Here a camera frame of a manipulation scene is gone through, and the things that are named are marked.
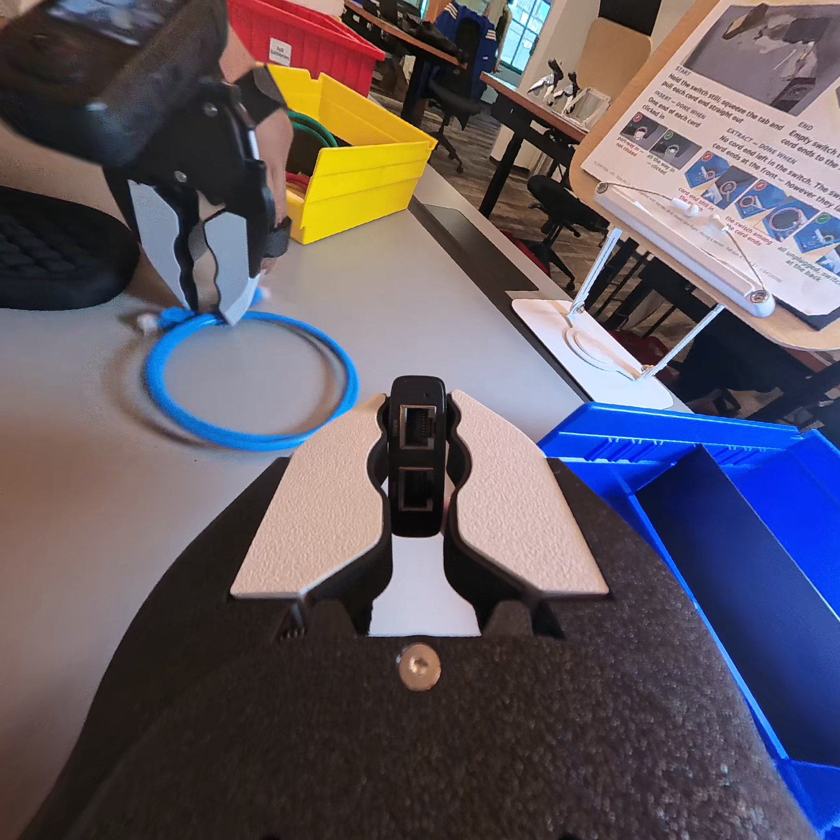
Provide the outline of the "spare grippers on desk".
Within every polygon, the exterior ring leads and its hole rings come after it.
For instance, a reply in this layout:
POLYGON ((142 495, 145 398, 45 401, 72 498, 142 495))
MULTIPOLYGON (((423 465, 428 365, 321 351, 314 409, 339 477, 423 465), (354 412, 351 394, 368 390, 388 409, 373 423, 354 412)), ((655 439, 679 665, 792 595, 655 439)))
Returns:
POLYGON ((556 59, 550 59, 548 65, 549 74, 534 82, 527 95, 540 100, 548 109, 563 108, 581 92, 576 71, 566 74, 556 59))

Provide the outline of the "black mesh cushion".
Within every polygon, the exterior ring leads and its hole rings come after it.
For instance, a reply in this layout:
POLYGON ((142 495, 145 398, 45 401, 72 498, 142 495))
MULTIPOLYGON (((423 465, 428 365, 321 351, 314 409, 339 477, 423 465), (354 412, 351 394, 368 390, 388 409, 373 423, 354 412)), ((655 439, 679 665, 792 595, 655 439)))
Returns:
POLYGON ((130 284, 140 247, 130 230, 95 208, 1 188, 1 309, 94 308, 130 284))

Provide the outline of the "red plastic bin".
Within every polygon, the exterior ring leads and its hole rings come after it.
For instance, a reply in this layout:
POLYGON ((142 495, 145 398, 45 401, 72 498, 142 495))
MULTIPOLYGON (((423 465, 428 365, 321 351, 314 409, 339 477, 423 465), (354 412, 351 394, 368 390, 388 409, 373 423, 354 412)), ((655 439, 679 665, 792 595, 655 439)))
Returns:
POLYGON ((384 52, 335 16, 287 1, 227 1, 235 33, 262 64, 325 74, 363 97, 384 52))

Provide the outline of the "window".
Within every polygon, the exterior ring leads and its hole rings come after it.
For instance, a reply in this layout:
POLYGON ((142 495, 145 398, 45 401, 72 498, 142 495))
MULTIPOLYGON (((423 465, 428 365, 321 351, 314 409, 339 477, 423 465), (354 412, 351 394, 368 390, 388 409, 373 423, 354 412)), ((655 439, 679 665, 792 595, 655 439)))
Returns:
POLYGON ((508 5, 510 19, 500 52, 503 67, 521 74, 539 41, 550 14, 551 1, 512 1, 508 5))

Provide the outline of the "long wooden desk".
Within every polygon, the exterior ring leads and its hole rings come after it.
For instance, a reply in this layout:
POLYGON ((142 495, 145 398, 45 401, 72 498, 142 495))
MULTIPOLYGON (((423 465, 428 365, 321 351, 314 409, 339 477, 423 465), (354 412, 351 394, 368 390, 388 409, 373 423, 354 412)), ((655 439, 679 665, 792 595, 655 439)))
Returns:
POLYGON ((434 67, 450 66, 466 68, 466 63, 458 62, 457 56, 451 56, 447 52, 435 48, 433 45, 415 38, 403 31, 399 25, 392 24, 372 12, 366 10, 362 4, 345 1, 344 8, 350 14, 359 17, 368 24, 378 28, 383 35, 391 37, 398 42, 405 52, 414 56, 414 68, 407 83, 407 90, 401 118, 419 128, 422 124, 426 97, 424 95, 425 85, 429 81, 434 67))

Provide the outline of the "printed instruction sheet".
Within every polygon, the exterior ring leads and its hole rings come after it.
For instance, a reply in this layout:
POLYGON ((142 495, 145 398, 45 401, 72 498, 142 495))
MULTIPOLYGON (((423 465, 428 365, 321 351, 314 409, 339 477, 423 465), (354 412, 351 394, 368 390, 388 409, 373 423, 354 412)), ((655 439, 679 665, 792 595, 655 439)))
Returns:
POLYGON ((828 313, 839 307, 838 73, 838 2, 720 2, 583 171, 699 199, 774 299, 828 313))

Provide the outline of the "yellow plastic bin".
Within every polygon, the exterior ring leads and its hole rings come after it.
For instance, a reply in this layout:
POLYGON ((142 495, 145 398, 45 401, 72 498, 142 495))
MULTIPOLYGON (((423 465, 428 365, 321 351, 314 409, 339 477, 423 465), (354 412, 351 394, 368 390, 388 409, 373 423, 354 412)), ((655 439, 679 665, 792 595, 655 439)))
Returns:
POLYGON ((304 195, 288 187, 291 238, 309 245, 407 209, 436 140, 324 73, 269 71, 291 110, 347 143, 320 150, 304 195))

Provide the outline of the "office chair with blue jacket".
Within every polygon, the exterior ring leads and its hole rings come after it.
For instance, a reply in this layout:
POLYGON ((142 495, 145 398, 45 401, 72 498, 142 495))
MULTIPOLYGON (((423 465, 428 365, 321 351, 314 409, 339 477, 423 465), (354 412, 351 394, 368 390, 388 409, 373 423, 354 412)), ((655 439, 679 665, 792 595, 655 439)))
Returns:
POLYGON ((434 24, 454 43, 458 62, 435 70, 427 83, 428 99, 442 114, 442 124, 434 137, 456 163, 457 173, 462 174, 464 164, 445 132, 452 121, 465 130, 469 120, 480 112, 486 88, 481 76, 496 64, 497 29, 488 17, 457 2, 448 3, 434 24))

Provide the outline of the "black office chair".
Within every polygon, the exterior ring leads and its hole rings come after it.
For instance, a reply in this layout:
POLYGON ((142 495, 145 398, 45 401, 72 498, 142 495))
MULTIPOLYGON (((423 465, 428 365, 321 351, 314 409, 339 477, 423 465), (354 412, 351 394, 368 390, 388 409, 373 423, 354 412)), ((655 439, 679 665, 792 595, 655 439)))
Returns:
POLYGON ((600 246, 603 246, 609 234, 610 225, 602 216, 577 198, 567 185, 547 175, 535 175, 529 178, 528 191, 535 198, 535 204, 531 205, 531 208, 544 212, 547 221, 541 227, 542 239, 527 239, 523 241, 523 244, 546 270, 550 270, 551 266, 558 267, 569 280, 564 288, 565 291, 573 292, 574 274, 554 252, 554 243, 564 230, 570 231, 576 238, 580 238, 581 231, 585 230, 590 234, 600 235, 600 246))

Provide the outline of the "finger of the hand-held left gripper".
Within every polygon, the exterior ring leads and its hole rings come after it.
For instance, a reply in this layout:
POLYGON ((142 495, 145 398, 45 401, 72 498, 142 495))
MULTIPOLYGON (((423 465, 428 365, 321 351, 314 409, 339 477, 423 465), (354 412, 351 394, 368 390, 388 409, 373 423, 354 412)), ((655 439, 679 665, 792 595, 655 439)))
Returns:
POLYGON ((210 254, 215 264, 217 313, 227 325, 236 325, 250 309, 259 287, 259 268, 249 266, 245 219, 222 208, 202 219, 191 232, 195 262, 210 254))
POLYGON ((193 258, 183 237, 182 216, 154 186, 127 184, 143 252, 178 303, 196 310, 193 258))

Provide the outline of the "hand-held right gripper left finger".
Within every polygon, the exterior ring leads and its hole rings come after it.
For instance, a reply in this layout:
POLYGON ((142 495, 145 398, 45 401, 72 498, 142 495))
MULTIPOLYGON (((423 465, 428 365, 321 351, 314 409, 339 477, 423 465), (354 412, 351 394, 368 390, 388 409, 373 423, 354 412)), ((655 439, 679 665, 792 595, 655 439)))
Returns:
POLYGON ((288 460, 230 594, 279 599, 305 622, 317 604, 340 602, 368 634, 373 603, 393 573, 382 413, 375 394, 322 426, 288 460))

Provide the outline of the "black ethernet port adapter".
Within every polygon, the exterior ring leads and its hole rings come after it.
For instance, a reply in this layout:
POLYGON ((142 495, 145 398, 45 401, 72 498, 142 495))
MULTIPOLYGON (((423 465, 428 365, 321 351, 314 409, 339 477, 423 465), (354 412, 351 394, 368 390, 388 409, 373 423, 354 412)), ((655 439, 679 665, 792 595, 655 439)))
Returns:
POLYGON ((387 411, 388 498, 392 532, 429 538, 442 526, 445 496, 445 384, 430 375, 403 375, 387 411))

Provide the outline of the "black folder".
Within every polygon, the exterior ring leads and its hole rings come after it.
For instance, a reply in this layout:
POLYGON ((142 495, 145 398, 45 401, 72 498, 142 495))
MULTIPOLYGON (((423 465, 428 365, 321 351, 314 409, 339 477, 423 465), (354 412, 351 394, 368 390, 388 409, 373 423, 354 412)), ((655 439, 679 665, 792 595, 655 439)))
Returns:
POLYGON ((797 319, 816 331, 821 331, 831 324, 839 320, 839 307, 824 314, 808 315, 802 311, 794 308, 791 304, 784 302, 778 298, 775 299, 777 306, 784 308, 784 310, 793 314, 797 319))

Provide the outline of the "light wooden board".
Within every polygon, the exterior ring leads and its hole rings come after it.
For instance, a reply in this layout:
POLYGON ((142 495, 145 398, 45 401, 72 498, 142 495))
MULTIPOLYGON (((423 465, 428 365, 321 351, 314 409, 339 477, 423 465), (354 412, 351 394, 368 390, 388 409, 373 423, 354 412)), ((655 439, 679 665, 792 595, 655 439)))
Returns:
MULTIPOLYGON (((672 56, 682 48, 687 39, 700 26, 703 19, 711 13, 716 5, 717 2, 714 1, 696 1, 687 8, 686 13, 667 33, 666 37, 659 41, 656 49, 651 52, 646 62, 625 84, 624 89, 612 100, 611 106, 605 116, 587 134, 574 153, 570 165, 570 182, 573 192, 588 207, 599 211, 601 215, 609 220, 610 225, 613 227, 620 227, 616 217, 604 208, 597 206, 595 201, 596 187, 599 181, 593 175, 584 172, 582 165, 589 155, 593 153, 596 146, 618 124, 619 119, 625 111, 634 105, 645 88, 666 66, 672 56)), ((649 241, 634 224, 625 226, 624 233, 626 238, 632 239, 640 250, 649 252, 652 256, 677 272, 684 280, 691 283, 692 286, 703 292, 709 299, 717 304, 724 305, 738 319, 746 323, 752 330, 764 336, 765 339, 790 350, 800 350, 808 353, 837 351, 839 349, 838 321, 826 326, 823 330, 816 331, 807 327, 803 321, 784 308, 777 310, 767 318, 754 317, 736 307, 703 279, 691 272, 688 268, 683 267, 677 260, 668 256, 649 241)))

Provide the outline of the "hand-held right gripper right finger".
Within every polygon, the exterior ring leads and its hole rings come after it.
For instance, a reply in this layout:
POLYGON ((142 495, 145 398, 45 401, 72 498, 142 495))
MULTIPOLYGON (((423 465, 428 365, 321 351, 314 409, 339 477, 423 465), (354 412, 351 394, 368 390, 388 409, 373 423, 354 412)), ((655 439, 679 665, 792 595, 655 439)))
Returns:
POLYGON ((507 618, 561 635, 553 604, 601 600, 608 584, 548 459, 466 392, 448 395, 448 413, 447 582, 484 635, 507 618))

